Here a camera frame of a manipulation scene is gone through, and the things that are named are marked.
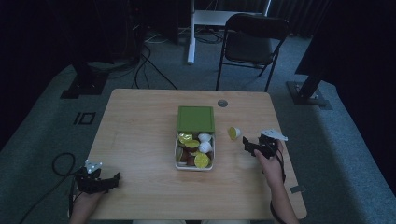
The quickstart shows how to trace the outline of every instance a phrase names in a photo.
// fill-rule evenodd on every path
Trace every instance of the green box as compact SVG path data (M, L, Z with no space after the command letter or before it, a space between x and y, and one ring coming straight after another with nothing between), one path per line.
M213 107L179 106L177 115L177 131L213 133L215 131Z

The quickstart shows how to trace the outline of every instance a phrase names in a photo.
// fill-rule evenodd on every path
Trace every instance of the cable on floor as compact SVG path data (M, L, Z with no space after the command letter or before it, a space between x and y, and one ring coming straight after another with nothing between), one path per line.
M62 173L58 172L58 170L56 169L56 165L55 165L56 161L59 160L63 156L69 156L69 157L72 158L72 165L69 167L68 171L65 174L62 174ZM56 156L52 160L52 171L53 171L53 173L55 173L58 176L61 176L62 179L54 187L52 187L47 193L45 193L43 196L41 196L41 198L39 198L29 208L29 210L25 213L25 215L23 216L23 218L19 222L20 224L22 224L24 222L24 220L29 216L29 214L35 209L35 207L38 206L42 201L44 201L44 199L47 198L53 191L55 191L67 179L67 177L75 175L77 173L77 171L72 172L73 169L75 168L75 165L76 165L76 157L75 157L75 155L73 155L72 153L69 153L69 152L61 153L61 154L59 154L58 156ZM73 178L73 185L71 187L71 191L70 191L70 194L69 194L69 199L70 199L70 196L73 198L73 190L74 190L74 178Z

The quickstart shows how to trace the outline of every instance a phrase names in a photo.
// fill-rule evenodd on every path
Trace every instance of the metal stand base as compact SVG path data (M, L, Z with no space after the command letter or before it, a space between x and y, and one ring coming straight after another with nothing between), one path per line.
M77 99L80 95L100 95L105 87L108 74L96 75L95 80L89 86L79 86L78 76L75 77L69 90L64 91L61 99Z
M299 91L303 86L303 82L286 82L291 98L296 105L318 105L322 110L332 110L332 106L328 100L323 99L320 90L317 89L315 93L308 99L300 97Z

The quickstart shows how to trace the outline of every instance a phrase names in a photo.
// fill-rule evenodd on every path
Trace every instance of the food container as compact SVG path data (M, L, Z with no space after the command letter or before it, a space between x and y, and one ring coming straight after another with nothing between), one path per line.
M175 166L185 171L210 171L215 160L212 106L181 105L177 113Z

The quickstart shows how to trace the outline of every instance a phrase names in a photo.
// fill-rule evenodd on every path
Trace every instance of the human hand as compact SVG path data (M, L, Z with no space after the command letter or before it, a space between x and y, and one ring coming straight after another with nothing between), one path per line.
M95 211L102 195L105 192L88 194L81 192L73 203L73 213L70 217L70 224L85 224Z
M278 139L276 139L276 144L278 145L278 150L276 151L276 155L283 162L283 157L282 157L283 145ZM276 159L276 157L274 156L267 159L257 149L254 149L254 154L256 155L256 158L259 160L260 164L262 165L262 171L265 174L270 189L283 186L283 171L281 164Z

